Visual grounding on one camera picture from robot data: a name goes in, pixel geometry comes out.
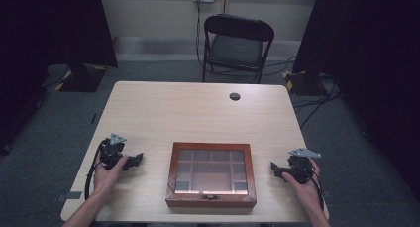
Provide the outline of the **grey floor tape strip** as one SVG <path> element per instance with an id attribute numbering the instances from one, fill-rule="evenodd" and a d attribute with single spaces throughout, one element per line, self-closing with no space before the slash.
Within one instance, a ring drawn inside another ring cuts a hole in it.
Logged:
<path id="1" fill-rule="evenodd" d="M 82 195 L 81 191 L 69 191 L 67 193 L 59 194 L 55 201 L 56 202 L 66 202 L 69 199 L 79 199 Z"/>

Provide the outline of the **black folding chair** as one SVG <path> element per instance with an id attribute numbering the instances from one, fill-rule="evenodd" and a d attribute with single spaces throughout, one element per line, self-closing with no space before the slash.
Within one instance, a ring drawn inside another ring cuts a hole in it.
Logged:
<path id="1" fill-rule="evenodd" d="M 265 62 L 274 39 L 267 22 L 228 14 L 216 14 L 204 22 L 205 45 L 202 81 L 207 66 L 246 71 L 261 82 Z"/>

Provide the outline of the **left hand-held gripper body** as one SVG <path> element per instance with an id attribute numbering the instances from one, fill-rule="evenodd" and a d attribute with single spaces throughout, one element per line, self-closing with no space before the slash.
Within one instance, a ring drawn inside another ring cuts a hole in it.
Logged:
<path id="1" fill-rule="evenodd" d="M 125 137 L 112 133 L 109 138 L 106 138 L 100 143 L 100 162 L 106 170 L 112 169 L 121 159 L 121 152 L 124 149 L 126 141 L 127 139 Z"/>

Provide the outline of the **person's right hand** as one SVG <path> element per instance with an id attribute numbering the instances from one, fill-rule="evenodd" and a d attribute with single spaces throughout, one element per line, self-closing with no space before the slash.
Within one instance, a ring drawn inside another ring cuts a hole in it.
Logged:
<path id="1" fill-rule="evenodd" d="M 319 176 L 320 174 L 319 167 L 313 160 L 312 160 L 312 163 L 314 164 L 315 171 Z M 315 184 L 313 181 L 309 180 L 305 184 L 299 184 L 297 182 L 294 182 L 293 178 L 288 173 L 285 173 L 283 175 L 283 178 L 286 182 L 288 182 L 291 185 L 301 205 L 303 201 L 313 200 L 313 201 L 317 201 L 321 207 L 322 197 L 320 194 L 320 182 Z"/>

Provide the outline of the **dark curtain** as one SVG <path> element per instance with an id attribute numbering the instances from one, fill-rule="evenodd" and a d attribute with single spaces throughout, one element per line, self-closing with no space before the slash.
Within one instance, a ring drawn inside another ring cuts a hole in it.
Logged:
<path id="1" fill-rule="evenodd" d="M 420 201 L 420 0 L 315 0 L 293 72 L 325 72 Z"/>
<path id="2" fill-rule="evenodd" d="M 117 65 L 102 0 L 0 0 L 0 155 L 63 63 Z"/>

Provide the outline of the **black stand base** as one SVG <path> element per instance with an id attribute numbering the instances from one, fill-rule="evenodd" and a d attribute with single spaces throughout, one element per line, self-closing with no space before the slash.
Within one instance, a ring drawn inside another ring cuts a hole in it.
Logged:
<path id="1" fill-rule="evenodd" d="M 83 63 L 71 63 L 69 68 L 69 73 L 56 88 L 58 91 L 94 93 L 106 73 L 103 67 Z"/>
<path id="2" fill-rule="evenodd" d="M 282 74 L 289 93 L 296 96 L 326 96 L 327 91 L 319 76 L 312 76 L 305 71 Z"/>

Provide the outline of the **wooden box with glass lid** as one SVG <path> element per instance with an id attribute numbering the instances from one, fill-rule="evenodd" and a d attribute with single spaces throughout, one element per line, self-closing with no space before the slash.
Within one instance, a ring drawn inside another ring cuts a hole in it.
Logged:
<path id="1" fill-rule="evenodd" d="M 251 145 L 174 142 L 165 201 L 169 207 L 253 208 Z"/>

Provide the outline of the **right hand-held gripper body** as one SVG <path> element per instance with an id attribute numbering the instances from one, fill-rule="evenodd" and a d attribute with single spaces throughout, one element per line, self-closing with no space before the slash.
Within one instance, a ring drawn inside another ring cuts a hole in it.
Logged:
<path id="1" fill-rule="evenodd" d="M 321 155 L 304 148 L 293 150 L 289 153 L 288 163 L 290 171 L 288 174 L 293 178 L 294 182 L 305 184 L 311 180 L 317 184 L 319 176 L 315 171 L 312 158 L 320 158 Z"/>

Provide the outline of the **person's left hand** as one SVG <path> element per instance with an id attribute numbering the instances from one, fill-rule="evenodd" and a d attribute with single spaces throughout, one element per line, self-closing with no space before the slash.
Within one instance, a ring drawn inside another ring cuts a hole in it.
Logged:
<path id="1" fill-rule="evenodd" d="M 127 160 L 128 156 L 124 155 L 110 170 L 106 170 L 101 164 L 95 168 L 93 196 L 109 197 L 111 195 Z"/>

